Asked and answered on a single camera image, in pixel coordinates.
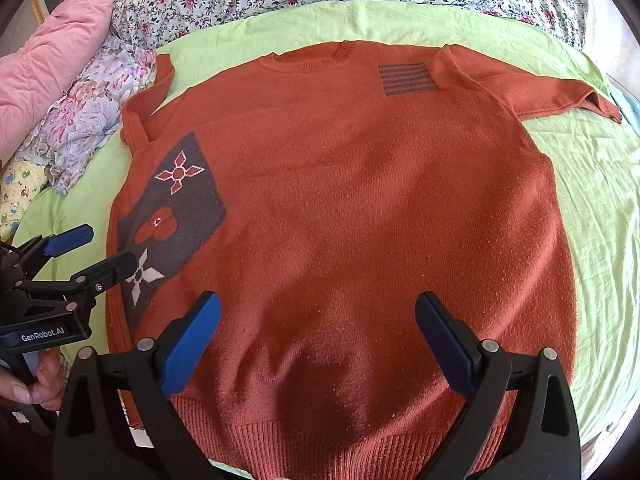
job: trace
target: light green bed sheet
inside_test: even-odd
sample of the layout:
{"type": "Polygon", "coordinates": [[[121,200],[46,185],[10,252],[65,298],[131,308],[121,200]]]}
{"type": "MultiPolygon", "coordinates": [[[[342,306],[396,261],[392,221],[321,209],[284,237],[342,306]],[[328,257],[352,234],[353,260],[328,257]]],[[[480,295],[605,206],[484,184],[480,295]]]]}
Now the light green bed sheet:
{"type": "MultiPolygon", "coordinates": [[[[358,39],[459,43],[535,74],[583,79],[608,94],[608,82],[585,55],[525,23],[443,6],[363,0],[268,12],[168,44],[160,52],[171,54],[176,75],[167,100],[221,70],[270,52],[358,39]]],[[[640,138],[631,128],[584,110],[525,121],[525,126],[553,161],[574,260],[578,336],[572,394],[586,443],[622,414],[640,388],[640,138]]],[[[105,257],[111,202],[129,163],[129,152],[115,135],[66,198],[53,189],[36,198],[17,242],[85,222],[95,231],[91,244],[51,260],[40,279],[67,280],[105,257]]],[[[106,352],[102,298],[91,324],[94,334],[88,343],[106,352]]],[[[85,344],[69,346],[66,355],[72,358],[85,344]]]]}

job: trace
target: human hand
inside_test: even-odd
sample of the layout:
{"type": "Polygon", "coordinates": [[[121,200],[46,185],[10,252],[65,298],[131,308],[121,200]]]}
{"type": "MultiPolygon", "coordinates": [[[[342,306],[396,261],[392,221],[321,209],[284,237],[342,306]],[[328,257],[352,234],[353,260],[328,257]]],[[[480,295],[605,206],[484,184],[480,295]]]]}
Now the human hand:
{"type": "Polygon", "coordinates": [[[65,386],[65,369],[60,364],[60,349],[50,348],[40,352],[36,378],[30,386],[0,367],[0,397],[21,404],[40,404],[45,410],[60,409],[65,386]]]}

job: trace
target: striped patch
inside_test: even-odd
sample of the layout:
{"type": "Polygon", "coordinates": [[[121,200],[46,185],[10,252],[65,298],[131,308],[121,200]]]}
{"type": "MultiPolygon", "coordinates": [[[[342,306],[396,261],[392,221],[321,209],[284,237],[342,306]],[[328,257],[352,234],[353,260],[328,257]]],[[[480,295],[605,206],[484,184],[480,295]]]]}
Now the striped patch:
{"type": "Polygon", "coordinates": [[[424,63],[379,65],[378,74],[387,97],[438,89],[424,63]]]}

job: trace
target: orange sweater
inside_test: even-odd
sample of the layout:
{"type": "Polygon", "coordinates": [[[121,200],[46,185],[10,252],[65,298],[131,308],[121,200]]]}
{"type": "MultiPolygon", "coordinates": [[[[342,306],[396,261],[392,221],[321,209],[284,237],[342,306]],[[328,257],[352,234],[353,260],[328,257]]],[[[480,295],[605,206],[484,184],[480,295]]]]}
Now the orange sweater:
{"type": "Polygon", "coordinates": [[[108,293],[108,334],[124,351],[220,295],[173,399],[207,456],[260,480],[411,479],[462,406],[414,321],[424,290],[479,338],[556,348],[571,374],[554,171],[520,120],[621,120],[588,85],[457,45],[345,41],[226,70],[151,115],[167,56],[158,74],[123,110],[133,161],[108,253],[139,268],[108,293]]]}

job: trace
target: ribbed hem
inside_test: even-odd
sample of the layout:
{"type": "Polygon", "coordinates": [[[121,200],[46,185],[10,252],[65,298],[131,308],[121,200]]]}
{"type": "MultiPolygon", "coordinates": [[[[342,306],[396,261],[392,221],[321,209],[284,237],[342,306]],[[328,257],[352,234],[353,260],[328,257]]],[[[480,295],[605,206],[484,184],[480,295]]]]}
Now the ribbed hem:
{"type": "MultiPolygon", "coordinates": [[[[374,435],[345,447],[330,436],[313,434],[312,428],[290,428],[277,420],[221,430],[211,406],[186,397],[172,402],[208,458],[248,471],[256,480],[413,480],[444,437],[374,435]]],[[[492,430],[476,469],[491,463],[503,433],[503,426],[492,430]]]]}
{"type": "Polygon", "coordinates": [[[268,68],[269,70],[275,70],[276,72],[312,72],[313,70],[320,70],[322,68],[344,63],[351,55],[355,46],[355,41],[343,41],[338,47],[336,53],[325,59],[303,61],[300,63],[287,63],[286,61],[280,61],[280,56],[272,52],[268,56],[261,57],[259,62],[263,67],[268,68]]]}

